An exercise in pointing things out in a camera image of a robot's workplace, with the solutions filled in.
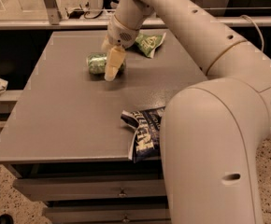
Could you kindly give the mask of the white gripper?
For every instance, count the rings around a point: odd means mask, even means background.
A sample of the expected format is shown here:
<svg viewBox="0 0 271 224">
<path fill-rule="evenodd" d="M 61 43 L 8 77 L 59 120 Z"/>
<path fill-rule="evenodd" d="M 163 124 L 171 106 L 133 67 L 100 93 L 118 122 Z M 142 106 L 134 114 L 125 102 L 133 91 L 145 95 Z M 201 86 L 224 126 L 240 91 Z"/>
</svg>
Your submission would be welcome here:
<svg viewBox="0 0 271 224">
<path fill-rule="evenodd" d="M 105 67 L 105 80 L 112 81 L 121 68 L 125 57 L 125 49 L 130 48 L 139 34 L 140 22 L 130 20 L 125 24 L 116 16 L 112 16 L 107 26 L 107 35 L 101 45 L 101 50 L 107 52 L 107 64 Z"/>
</svg>

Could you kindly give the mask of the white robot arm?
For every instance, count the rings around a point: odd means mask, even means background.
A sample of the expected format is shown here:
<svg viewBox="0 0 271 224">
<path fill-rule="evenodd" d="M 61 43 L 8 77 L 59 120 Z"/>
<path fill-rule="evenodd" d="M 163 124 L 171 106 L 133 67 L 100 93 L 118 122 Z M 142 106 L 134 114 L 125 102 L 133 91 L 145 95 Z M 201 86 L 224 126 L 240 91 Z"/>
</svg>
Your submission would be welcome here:
<svg viewBox="0 0 271 224">
<path fill-rule="evenodd" d="M 207 77 L 178 92 L 162 117 L 172 224 L 264 224 L 256 150 L 271 134 L 271 59 L 190 0 L 120 0 L 103 43 L 107 81 L 151 13 Z"/>
</svg>

